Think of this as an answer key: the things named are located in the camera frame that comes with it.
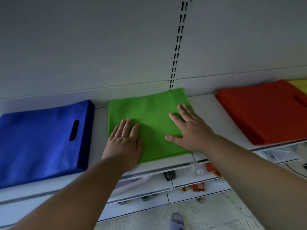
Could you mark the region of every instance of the person's left hand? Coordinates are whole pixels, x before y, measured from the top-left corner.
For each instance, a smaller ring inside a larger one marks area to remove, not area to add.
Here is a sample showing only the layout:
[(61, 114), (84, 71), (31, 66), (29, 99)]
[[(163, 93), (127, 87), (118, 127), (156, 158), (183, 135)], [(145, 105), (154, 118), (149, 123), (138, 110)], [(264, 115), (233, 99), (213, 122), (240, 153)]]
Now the person's left hand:
[(140, 124), (136, 124), (129, 133), (130, 123), (130, 119), (122, 120), (120, 126), (114, 128), (102, 155), (102, 160), (116, 158), (122, 164), (124, 172), (130, 171), (136, 166), (141, 157), (144, 143), (143, 139), (136, 142)]

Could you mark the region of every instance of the stack of red bags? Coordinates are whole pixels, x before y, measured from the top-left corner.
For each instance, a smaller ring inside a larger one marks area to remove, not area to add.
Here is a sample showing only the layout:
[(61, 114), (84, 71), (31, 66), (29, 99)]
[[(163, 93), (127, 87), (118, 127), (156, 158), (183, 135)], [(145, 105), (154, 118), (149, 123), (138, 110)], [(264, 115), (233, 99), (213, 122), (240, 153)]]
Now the stack of red bags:
[(307, 96), (285, 80), (215, 96), (254, 145), (307, 138)]

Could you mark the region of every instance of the floor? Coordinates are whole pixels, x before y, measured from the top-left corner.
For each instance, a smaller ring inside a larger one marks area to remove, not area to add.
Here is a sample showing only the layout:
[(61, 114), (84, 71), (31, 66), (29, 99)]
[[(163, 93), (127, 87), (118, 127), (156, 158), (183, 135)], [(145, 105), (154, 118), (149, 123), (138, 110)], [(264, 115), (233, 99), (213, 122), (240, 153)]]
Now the floor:
[(169, 229), (180, 213), (186, 230), (264, 230), (234, 191), (209, 195), (204, 203), (189, 200), (97, 223), (94, 230)]

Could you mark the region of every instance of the person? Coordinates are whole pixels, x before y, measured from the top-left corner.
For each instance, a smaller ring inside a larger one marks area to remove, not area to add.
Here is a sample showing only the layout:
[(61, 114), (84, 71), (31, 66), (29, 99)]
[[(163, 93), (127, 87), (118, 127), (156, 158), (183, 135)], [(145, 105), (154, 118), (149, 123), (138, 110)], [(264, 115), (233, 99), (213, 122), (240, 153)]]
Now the person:
[[(266, 230), (306, 229), (307, 181), (217, 135), (194, 111), (178, 105), (169, 116), (182, 138), (165, 139), (203, 153), (223, 174)], [(142, 153), (140, 125), (122, 120), (111, 133), (102, 160), (17, 222), (11, 230), (92, 230), (121, 176)]]

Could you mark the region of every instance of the person's right arm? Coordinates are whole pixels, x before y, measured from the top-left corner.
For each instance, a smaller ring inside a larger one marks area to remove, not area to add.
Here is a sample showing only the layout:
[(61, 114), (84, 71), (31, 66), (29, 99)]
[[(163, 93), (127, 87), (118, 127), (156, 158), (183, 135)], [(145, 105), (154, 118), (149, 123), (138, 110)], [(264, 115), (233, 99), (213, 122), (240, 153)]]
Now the person's right arm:
[(203, 153), (266, 230), (306, 229), (307, 181), (214, 134), (186, 105), (178, 110), (184, 121), (170, 117), (183, 137), (167, 141)]

